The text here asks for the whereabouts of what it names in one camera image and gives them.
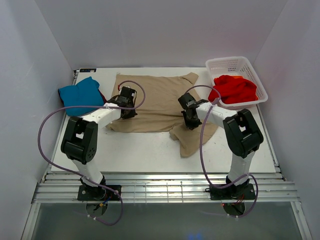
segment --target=white table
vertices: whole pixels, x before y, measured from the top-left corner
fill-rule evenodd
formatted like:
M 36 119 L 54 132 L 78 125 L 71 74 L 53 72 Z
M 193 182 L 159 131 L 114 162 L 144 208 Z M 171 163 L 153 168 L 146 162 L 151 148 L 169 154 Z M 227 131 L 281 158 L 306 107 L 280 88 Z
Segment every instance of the white table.
M 76 82 L 91 76 L 100 83 L 100 91 L 109 99 L 117 74 L 171 77 L 186 75 L 190 72 L 199 75 L 196 85 L 211 84 L 210 76 L 204 67 L 97 68 L 93 73 L 79 73 Z M 196 91 L 201 98 L 206 99 L 210 89 L 198 87 Z M 250 172 L 275 173 L 272 153 L 266 141 L 258 109 L 251 107 L 249 110 L 264 137 L 263 143 L 252 159 Z M 62 132 L 58 137 L 53 162 L 77 171 L 72 161 L 60 150 L 68 119 L 68 117 L 65 118 Z M 219 127 L 203 146 L 203 157 L 207 172 L 229 172 L 232 152 L 222 128 Z M 181 158 L 179 141 L 173 141 L 168 132 L 122 133 L 104 127 L 98 131 L 97 153 L 94 158 L 99 170 L 103 173 L 202 173 L 199 151 L 188 158 Z M 54 166 L 51 170 L 56 173 L 63 172 Z

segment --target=wire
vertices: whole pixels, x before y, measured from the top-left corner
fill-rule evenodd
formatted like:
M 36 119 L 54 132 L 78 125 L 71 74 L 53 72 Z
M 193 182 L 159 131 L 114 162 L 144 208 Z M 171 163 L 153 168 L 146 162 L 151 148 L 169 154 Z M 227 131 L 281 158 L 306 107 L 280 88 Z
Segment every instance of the wire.
M 230 187 L 231 185 L 235 184 L 236 182 L 238 182 L 239 180 L 241 180 L 242 178 L 245 178 L 245 177 L 248 177 L 250 176 L 254 183 L 255 183 L 255 187 L 256 187 L 256 195 L 255 195 L 255 199 L 253 201 L 253 204 L 252 206 L 249 208 L 249 210 L 244 213 L 243 215 L 240 215 L 240 216 L 235 216 L 235 215 L 230 215 L 231 217 L 234 217 L 234 218 L 243 218 L 245 216 L 247 216 L 251 211 L 252 209 L 255 207 L 256 203 L 257 203 L 257 199 L 258 199 L 258 192 L 259 192 L 259 188 L 258 188 L 258 182 L 256 180 L 256 178 L 252 175 L 252 174 L 243 174 L 241 175 L 240 177 L 238 177 L 236 180 L 226 184 L 226 185 L 223 185 L 223 186 L 217 186 L 215 184 L 213 184 L 211 181 L 210 181 L 210 178 L 208 177 L 208 173 L 206 171 L 206 167 L 205 167 L 205 162 L 204 162 L 204 156 L 203 156 L 203 138 L 204 138 L 204 132 L 205 132 L 205 126 L 206 126 L 206 123 L 207 123 L 207 120 L 208 120 L 208 117 L 210 115 L 210 112 L 212 110 L 212 108 L 214 107 L 214 104 L 215 102 L 218 102 L 220 101 L 221 99 L 221 94 L 218 90 L 216 90 L 214 87 L 212 86 L 208 86 L 208 85 L 195 85 L 195 86 L 192 86 L 190 87 L 185 93 L 189 92 L 191 89 L 194 89 L 194 88 L 197 88 L 197 87 L 206 87 L 206 88 L 210 88 L 214 91 L 216 91 L 216 93 L 218 94 L 219 97 L 217 97 L 213 102 L 212 102 L 212 105 L 210 106 L 204 120 L 203 120 L 203 123 L 202 123 L 202 127 L 201 127 L 201 132 L 200 132 L 200 146 L 199 146 L 199 152 L 200 152 L 200 161 L 201 161 L 201 166 L 202 166 L 202 171 L 203 171 L 203 174 L 205 176 L 205 179 L 208 181 L 209 185 L 213 188 L 216 188 L 216 189 L 225 189 L 225 188 L 228 188 Z M 224 214 L 219 214 L 219 213 L 206 213 L 206 214 L 210 214 L 210 215 L 218 215 L 218 216 L 225 216 Z
M 122 84 L 124 84 L 124 83 L 134 83 L 134 84 L 138 85 L 138 86 L 141 88 L 141 90 L 142 90 L 142 92 L 143 92 L 143 99 L 142 99 L 141 103 L 140 103 L 138 106 L 135 106 L 135 107 L 109 106 L 109 107 L 108 107 L 109 109 L 135 110 L 135 109 L 139 108 L 139 107 L 144 103 L 144 101 L 146 100 L 146 92 L 145 92 L 144 88 L 143 88 L 139 83 L 137 83 L 137 82 L 135 82 L 135 81 L 131 81 L 131 80 L 126 80 L 126 81 L 121 82 L 119 85 L 122 85 Z M 106 222 L 106 221 L 104 221 L 104 220 L 102 220 L 102 219 L 99 219 L 99 218 L 97 218 L 97 217 L 95 217 L 95 216 L 91 216 L 90 214 L 88 215 L 89 217 L 93 218 L 94 220 L 97 220 L 97 221 L 99 221 L 99 222 L 101 222 L 101 223 L 103 223 L 103 224 L 105 224 L 105 225 L 107 225 L 107 226 L 113 226 L 113 225 L 117 224 L 117 223 L 120 221 L 120 219 L 121 219 L 121 217 L 123 216 L 123 213 L 124 213 L 124 202 L 123 202 L 123 199 L 121 198 L 120 194 L 119 194 L 118 192 L 116 192 L 115 190 L 113 190 L 112 188 L 110 188 L 110 187 L 107 187 L 107 186 L 105 186 L 105 185 L 102 185 L 102 184 L 99 184 L 99 183 L 97 183 L 97 182 L 94 182 L 94 181 L 92 181 L 92 180 L 89 179 L 89 178 L 86 178 L 86 176 L 84 176 L 84 175 L 81 174 L 80 172 L 73 171 L 73 170 L 71 170 L 71 169 L 65 168 L 65 167 L 63 167 L 63 166 L 60 166 L 60 165 L 58 165 L 58 164 L 50 161 L 50 159 L 44 154 L 44 151 L 43 151 L 43 149 L 42 149 L 42 147 L 41 147 L 41 133 L 42 133 L 42 130 L 43 130 L 44 125 L 45 125 L 45 123 L 47 122 L 47 120 L 48 120 L 52 115 L 54 115 L 54 114 L 56 114 L 56 113 L 58 113 L 58 112 L 60 112 L 60 111 L 63 111 L 63 110 L 66 110 L 66 109 L 72 109 L 72 108 L 106 109 L 105 106 L 80 105 L 80 106 L 64 106 L 64 107 L 61 107 L 61 108 L 59 108 L 59 109 L 57 109 L 57 110 L 54 110 L 53 112 L 51 112 L 48 116 L 46 116 L 46 117 L 44 118 L 44 120 L 42 121 L 42 123 L 41 123 L 41 125 L 40 125 L 40 127 L 39 127 L 38 136 L 37 136 L 37 144 L 38 144 L 39 152 L 40 152 L 41 156 L 43 157 L 43 159 L 44 159 L 45 161 L 47 161 L 49 164 L 51 164 L 52 166 L 55 166 L 56 168 L 61 169 L 61 170 L 64 170 L 64 171 L 67 171 L 67 172 L 69 172 L 69 173 L 76 174 L 76 175 L 78 175 L 78 176 L 80 176 L 80 177 L 82 177 L 82 178 L 85 178 L 85 179 L 88 180 L 90 183 L 92 183 L 92 184 L 94 184 L 94 185 L 96 185 L 96 186 L 98 186 L 98 187 L 101 187 L 101 188 L 103 188 L 103 189 L 105 189 L 105 190 L 108 190 L 108 191 L 111 191 L 111 192 L 115 193 L 115 194 L 119 197 L 119 200 L 120 200 L 120 203 L 121 203 L 121 212 L 120 212 L 119 217 L 118 217 L 114 222 L 109 223 L 109 222 Z
M 237 204 L 241 204 L 244 201 L 245 195 L 242 194 L 241 197 L 238 198 L 238 200 L 234 203 L 232 203 L 231 205 L 237 205 Z
M 111 197 L 109 197 L 107 200 L 105 200 L 102 204 L 106 204 L 106 202 L 108 202 L 111 199 Z

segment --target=aluminum frame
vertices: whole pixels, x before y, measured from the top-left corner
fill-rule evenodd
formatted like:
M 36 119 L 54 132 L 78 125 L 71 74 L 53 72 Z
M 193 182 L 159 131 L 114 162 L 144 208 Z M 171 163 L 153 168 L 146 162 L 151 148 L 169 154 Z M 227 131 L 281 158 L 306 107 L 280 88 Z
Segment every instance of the aluminum frame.
M 73 84 L 78 77 L 75 71 Z M 270 141 L 269 133 L 259 106 L 258 112 L 262 120 L 266 141 L 268 142 L 274 161 L 276 173 L 254 174 L 259 185 L 258 202 L 290 202 L 303 240 L 312 239 L 305 216 L 303 214 L 300 198 L 292 181 L 285 181 L 279 163 Z M 58 147 L 59 136 L 62 134 L 66 114 L 62 119 L 54 153 Z M 205 192 L 208 187 L 203 174 L 130 174 L 130 173 L 103 173 L 108 185 L 122 185 L 122 198 L 124 203 L 221 203 L 221 200 L 210 200 L 210 194 Z M 227 173 L 209 174 L 214 184 L 225 183 Z M 30 213 L 23 231 L 22 240 L 31 239 L 40 205 L 42 203 L 83 203 L 77 201 L 80 183 L 79 176 L 71 173 L 51 172 L 51 166 L 44 173 L 41 183 L 36 187 Z

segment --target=blue cloth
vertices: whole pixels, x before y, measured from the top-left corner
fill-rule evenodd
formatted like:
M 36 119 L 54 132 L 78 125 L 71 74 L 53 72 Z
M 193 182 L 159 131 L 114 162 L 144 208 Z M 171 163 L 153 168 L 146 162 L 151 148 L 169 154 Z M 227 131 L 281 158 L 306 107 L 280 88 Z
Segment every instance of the blue cloth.
M 99 92 L 100 84 L 92 77 L 78 82 L 76 85 L 59 88 L 58 92 L 65 107 L 69 106 L 103 106 L 104 100 Z M 68 116 L 80 116 L 96 110 L 96 108 L 69 108 Z

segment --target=beige shirt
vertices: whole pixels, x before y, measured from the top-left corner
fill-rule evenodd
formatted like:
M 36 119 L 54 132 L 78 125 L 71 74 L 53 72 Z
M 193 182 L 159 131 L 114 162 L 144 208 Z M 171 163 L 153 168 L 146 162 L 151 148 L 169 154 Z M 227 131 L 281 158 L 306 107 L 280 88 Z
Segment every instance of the beige shirt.
M 118 85 L 131 80 L 143 86 L 146 98 L 142 106 L 136 109 L 137 115 L 130 119 L 119 119 L 109 124 L 108 127 L 116 132 L 122 133 L 146 133 L 146 132 L 170 132 L 174 140 L 180 141 L 180 155 L 189 157 L 199 148 L 201 126 L 189 130 L 181 111 L 183 110 L 178 102 L 186 90 L 192 87 L 198 79 L 198 75 L 191 72 L 184 76 L 155 77 L 155 76 L 116 76 L 112 96 L 118 94 Z M 137 91 L 135 105 L 143 100 L 142 90 L 131 82 L 124 86 L 130 86 Z M 200 97 L 194 89 L 190 94 L 198 101 Z M 206 143 L 215 133 L 217 126 L 207 123 L 204 130 L 203 143 Z

